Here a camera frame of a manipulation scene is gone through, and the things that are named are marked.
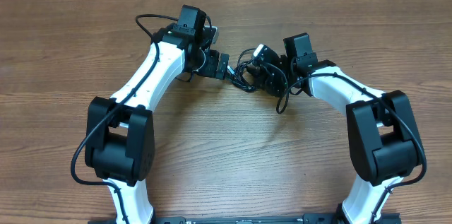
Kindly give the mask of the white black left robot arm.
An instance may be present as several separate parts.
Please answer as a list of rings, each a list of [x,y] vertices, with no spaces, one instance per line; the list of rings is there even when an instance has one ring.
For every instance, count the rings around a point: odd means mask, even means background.
[[[170,83],[181,73],[223,80],[229,57],[210,47],[218,29],[199,8],[184,5],[171,24],[150,33],[150,49],[129,81],[110,98],[88,107],[86,136],[74,153],[94,169],[93,186],[107,186],[117,215],[111,223],[153,223],[145,179],[155,156],[153,113]]]

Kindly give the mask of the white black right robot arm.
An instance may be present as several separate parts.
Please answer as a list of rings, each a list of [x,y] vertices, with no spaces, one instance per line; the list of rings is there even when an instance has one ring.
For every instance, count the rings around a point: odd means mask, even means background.
[[[277,113],[291,95],[327,102],[347,120],[352,166],[357,173],[335,213],[305,213],[303,223],[400,223],[381,209],[393,190],[419,182],[427,160],[407,95],[370,88],[330,60],[320,61],[307,33],[283,40],[285,54],[260,44],[251,62],[261,87],[278,98]]]

